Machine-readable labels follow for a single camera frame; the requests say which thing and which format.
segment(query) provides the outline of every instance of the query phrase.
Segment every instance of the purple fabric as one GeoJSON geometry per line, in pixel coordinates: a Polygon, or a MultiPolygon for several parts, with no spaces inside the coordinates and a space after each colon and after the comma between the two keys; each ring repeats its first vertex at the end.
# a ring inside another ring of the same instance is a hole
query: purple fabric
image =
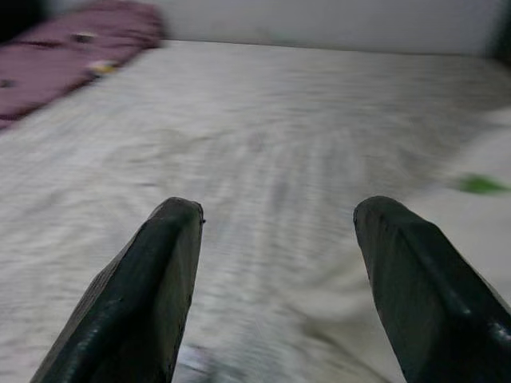
{"type": "Polygon", "coordinates": [[[122,0],[100,0],[15,38],[0,48],[0,128],[91,81],[91,63],[125,63],[162,38],[153,6],[122,0]],[[81,33],[97,36],[73,39],[81,33]]]}

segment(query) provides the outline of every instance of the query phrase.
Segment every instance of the white wall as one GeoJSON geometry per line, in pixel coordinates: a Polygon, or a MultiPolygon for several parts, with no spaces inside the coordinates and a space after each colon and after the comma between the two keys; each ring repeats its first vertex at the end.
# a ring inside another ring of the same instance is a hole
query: white wall
{"type": "MultiPolygon", "coordinates": [[[[83,0],[50,0],[55,8],[83,0]]],[[[483,54],[505,0],[144,0],[172,38],[483,54]]]]}

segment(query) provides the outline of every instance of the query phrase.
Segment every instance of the green leaf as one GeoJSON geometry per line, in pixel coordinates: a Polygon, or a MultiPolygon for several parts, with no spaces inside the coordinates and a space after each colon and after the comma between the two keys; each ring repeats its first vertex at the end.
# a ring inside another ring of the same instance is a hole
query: green leaf
{"type": "Polygon", "coordinates": [[[501,194],[511,192],[511,188],[488,176],[470,174],[462,177],[458,183],[458,190],[473,194],[501,194]]]}

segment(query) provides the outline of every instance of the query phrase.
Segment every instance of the wrinkled sheet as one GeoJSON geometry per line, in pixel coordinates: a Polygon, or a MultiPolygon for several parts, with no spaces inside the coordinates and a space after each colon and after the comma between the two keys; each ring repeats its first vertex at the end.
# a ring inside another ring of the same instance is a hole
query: wrinkled sheet
{"type": "Polygon", "coordinates": [[[0,48],[0,128],[94,79],[94,62],[121,65],[162,35],[154,7],[100,0],[15,38],[0,48]],[[93,37],[80,42],[76,34],[93,37]]]}
{"type": "Polygon", "coordinates": [[[212,349],[220,381],[399,381],[363,315],[353,208],[435,185],[504,105],[509,75],[476,58],[171,41],[31,114],[0,134],[0,380],[30,379],[177,195],[207,220],[184,342],[212,349]],[[316,299],[325,270],[340,279],[316,299]]]}
{"type": "MultiPolygon", "coordinates": [[[[490,176],[511,185],[511,109],[507,129],[485,134],[442,166],[436,183],[402,202],[440,227],[461,256],[511,306],[511,193],[478,195],[457,190],[467,174],[490,176]]],[[[374,309],[367,272],[356,239],[343,257],[289,293],[287,304],[317,337],[362,360],[389,381],[403,381],[374,309]]],[[[335,378],[327,371],[321,381],[335,378]]]]}

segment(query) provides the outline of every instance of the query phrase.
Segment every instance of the white bed sheet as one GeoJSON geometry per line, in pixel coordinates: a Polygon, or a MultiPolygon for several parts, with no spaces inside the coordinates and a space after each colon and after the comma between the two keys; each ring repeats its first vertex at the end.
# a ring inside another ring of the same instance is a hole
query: white bed sheet
{"type": "Polygon", "coordinates": [[[0,379],[30,379],[92,277],[178,195],[207,219],[185,342],[244,382],[399,381],[384,338],[383,359],[354,353],[291,295],[344,260],[347,318],[374,313],[353,207],[434,182],[502,128],[483,117],[510,91],[475,58],[172,41],[0,132],[0,379]]]}

